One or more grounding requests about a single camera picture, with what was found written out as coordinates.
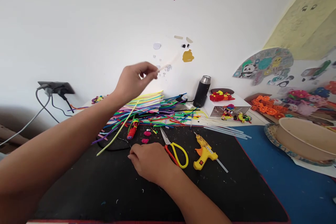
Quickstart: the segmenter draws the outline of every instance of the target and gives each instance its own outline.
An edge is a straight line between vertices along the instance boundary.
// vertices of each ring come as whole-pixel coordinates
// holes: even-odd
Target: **blue mat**
[[[235,127],[252,139],[238,138],[246,154],[287,211],[292,223],[336,223],[336,183],[296,165],[266,137],[264,126]]]

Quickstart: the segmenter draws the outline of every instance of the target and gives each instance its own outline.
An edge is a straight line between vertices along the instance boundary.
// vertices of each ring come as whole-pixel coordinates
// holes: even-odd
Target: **panda drawing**
[[[255,70],[256,68],[256,65],[252,65],[252,64],[249,64],[249,65],[246,65],[242,71],[242,73],[240,74],[239,78],[250,78],[250,76],[253,74],[253,71]]]

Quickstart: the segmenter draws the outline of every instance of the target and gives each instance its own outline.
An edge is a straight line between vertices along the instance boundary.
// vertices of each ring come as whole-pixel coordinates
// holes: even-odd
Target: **silver thermos cap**
[[[201,83],[203,84],[210,84],[211,83],[211,77],[208,75],[203,75],[201,79]]]

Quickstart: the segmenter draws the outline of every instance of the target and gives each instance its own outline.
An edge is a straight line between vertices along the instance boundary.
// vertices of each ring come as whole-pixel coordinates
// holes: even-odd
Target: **yellow scissors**
[[[171,142],[169,142],[169,140],[168,140],[168,137],[167,137],[167,135],[165,134],[165,132],[163,131],[163,129],[162,128],[160,128],[160,130],[161,130],[161,134],[162,134],[162,136],[163,136],[163,140],[164,140],[164,142],[165,142],[165,146],[164,146],[164,149],[166,150],[166,152],[168,153],[168,155],[170,156],[170,158],[174,161],[174,163],[177,165],[177,166],[180,166],[182,169],[184,169],[184,168],[186,168],[187,166],[188,166],[188,163],[189,163],[189,159],[188,159],[188,155],[187,155],[187,153],[186,153],[186,151],[180,146],[180,145],[178,145],[178,144],[176,144],[176,143],[171,143]],[[170,153],[170,151],[168,150],[168,145],[170,145],[172,148],[173,148],[173,152],[174,152],[174,155],[175,155],[175,157],[172,155],[172,153]],[[181,163],[180,163],[180,161],[179,161],[179,159],[178,159],[178,157],[177,157],[177,154],[176,154],[176,150],[175,150],[175,147],[174,146],[176,146],[177,148],[179,148],[181,151],[183,151],[183,153],[185,154],[185,165],[181,165]]]

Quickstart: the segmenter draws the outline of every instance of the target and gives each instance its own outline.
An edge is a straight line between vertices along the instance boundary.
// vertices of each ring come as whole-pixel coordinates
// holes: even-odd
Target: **glue gun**
[[[228,170],[224,167],[224,165],[218,160],[218,155],[216,152],[213,152],[211,150],[211,146],[204,140],[203,137],[198,135],[196,132],[194,132],[196,135],[197,142],[200,144],[201,148],[200,149],[195,149],[198,155],[201,157],[194,162],[194,168],[196,170],[202,170],[205,162],[207,161],[208,158],[210,158],[212,161],[217,160],[217,162],[221,165],[221,167],[228,172]]]

